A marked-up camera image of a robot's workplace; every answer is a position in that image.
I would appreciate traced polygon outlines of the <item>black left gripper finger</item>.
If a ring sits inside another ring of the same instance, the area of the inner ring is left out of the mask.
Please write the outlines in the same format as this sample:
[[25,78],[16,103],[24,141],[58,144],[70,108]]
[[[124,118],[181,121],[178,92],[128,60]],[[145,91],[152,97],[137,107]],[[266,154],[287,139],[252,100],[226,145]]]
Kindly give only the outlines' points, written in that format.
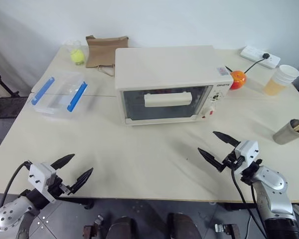
[[59,158],[58,160],[56,160],[55,162],[53,162],[50,166],[53,169],[61,169],[63,166],[65,166],[73,157],[75,156],[75,154],[68,154],[65,155],[61,158]]
[[75,194],[89,179],[94,168],[90,168],[77,178],[76,182],[69,187],[70,193]]

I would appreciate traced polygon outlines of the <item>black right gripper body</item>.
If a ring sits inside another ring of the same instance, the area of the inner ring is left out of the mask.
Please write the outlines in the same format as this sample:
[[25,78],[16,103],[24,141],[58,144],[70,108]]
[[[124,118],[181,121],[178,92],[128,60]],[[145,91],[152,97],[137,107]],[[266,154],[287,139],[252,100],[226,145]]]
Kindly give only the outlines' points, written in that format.
[[241,155],[241,152],[234,148],[222,161],[222,168],[230,168],[234,171],[237,170],[245,162],[245,157]]

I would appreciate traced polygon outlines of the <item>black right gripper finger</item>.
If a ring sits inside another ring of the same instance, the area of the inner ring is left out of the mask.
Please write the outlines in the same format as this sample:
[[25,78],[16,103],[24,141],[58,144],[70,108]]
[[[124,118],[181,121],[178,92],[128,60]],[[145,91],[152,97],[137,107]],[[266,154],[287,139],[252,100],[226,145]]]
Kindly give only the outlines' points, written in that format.
[[224,143],[228,143],[230,144],[231,146],[233,147],[237,147],[239,145],[239,141],[234,139],[233,137],[225,134],[225,133],[222,133],[222,132],[219,132],[219,131],[213,131],[213,133],[220,139],[222,140]]
[[219,172],[222,172],[224,170],[225,165],[217,161],[213,155],[201,148],[198,148],[198,152],[208,163],[214,166]]

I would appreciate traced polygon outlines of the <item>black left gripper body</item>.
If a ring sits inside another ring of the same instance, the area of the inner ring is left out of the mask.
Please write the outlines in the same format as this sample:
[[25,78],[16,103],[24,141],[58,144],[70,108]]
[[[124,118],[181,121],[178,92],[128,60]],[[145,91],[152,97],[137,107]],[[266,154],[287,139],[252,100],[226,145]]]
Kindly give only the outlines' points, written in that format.
[[48,193],[54,199],[58,199],[63,194],[70,195],[73,192],[70,186],[65,186],[63,184],[63,180],[59,176],[55,175],[53,183],[48,186]]

